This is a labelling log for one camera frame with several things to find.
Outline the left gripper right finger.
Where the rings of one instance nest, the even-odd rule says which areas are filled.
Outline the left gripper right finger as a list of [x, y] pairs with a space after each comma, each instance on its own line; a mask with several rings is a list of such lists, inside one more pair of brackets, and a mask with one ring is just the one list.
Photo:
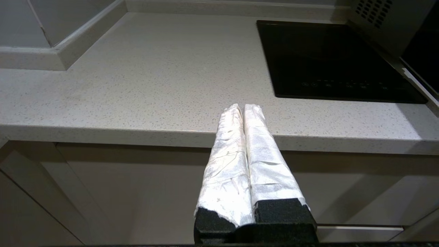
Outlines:
[[316, 231], [305, 197], [268, 130], [259, 105], [245, 105], [244, 133], [255, 223], [304, 224]]

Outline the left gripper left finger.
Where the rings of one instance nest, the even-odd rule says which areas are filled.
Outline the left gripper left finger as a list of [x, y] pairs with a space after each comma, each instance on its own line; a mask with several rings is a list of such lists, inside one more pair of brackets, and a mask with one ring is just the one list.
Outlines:
[[223, 237], [254, 223], [243, 126], [238, 104], [221, 113], [194, 212], [201, 237]]

